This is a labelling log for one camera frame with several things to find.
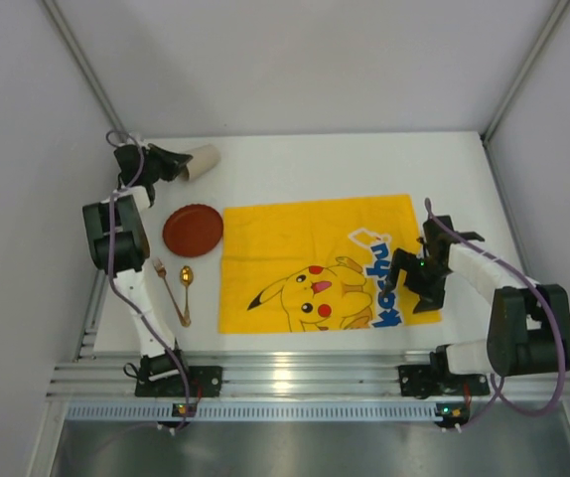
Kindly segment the beige paper cup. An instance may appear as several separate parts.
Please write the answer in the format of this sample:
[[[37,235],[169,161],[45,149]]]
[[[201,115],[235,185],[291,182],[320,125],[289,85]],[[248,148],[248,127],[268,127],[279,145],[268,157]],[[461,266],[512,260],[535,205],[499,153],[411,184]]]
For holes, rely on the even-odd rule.
[[[204,176],[220,162],[220,152],[212,144],[200,146],[186,151],[190,157],[182,172],[182,178],[187,182],[194,182]]]

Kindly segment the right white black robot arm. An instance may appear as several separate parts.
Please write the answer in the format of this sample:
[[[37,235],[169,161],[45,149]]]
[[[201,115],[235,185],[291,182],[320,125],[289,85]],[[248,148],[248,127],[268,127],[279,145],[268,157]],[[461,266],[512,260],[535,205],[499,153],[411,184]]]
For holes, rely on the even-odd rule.
[[[402,248],[391,259],[382,293],[399,281],[417,295],[416,314],[437,311],[445,301],[446,279],[464,278],[490,305],[486,338],[441,345],[430,354],[442,377],[495,374],[526,376],[570,371],[570,307],[566,290],[541,284],[481,248],[476,232],[458,232],[448,216],[423,225],[424,253]]]

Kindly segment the yellow pikachu cloth placemat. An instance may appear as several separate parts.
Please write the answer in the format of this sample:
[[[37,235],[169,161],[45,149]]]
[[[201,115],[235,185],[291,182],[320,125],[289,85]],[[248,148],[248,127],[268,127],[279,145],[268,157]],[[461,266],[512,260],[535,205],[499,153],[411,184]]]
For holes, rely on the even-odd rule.
[[[440,322],[416,294],[383,291],[393,253],[419,250],[407,195],[228,208],[222,334],[382,330]]]

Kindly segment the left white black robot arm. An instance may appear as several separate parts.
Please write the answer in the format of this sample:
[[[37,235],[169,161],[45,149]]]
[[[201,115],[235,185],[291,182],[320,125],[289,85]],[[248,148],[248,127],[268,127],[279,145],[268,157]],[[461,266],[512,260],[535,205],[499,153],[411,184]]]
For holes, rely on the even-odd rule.
[[[141,213],[154,205],[155,184],[174,181],[192,156],[134,139],[117,145],[114,156],[120,169],[116,189],[107,199],[82,207],[90,257],[128,308],[140,345],[137,381],[148,385],[175,371],[186,382],[188,369],[177,339],[157,316],[148,291],[150,245]]]

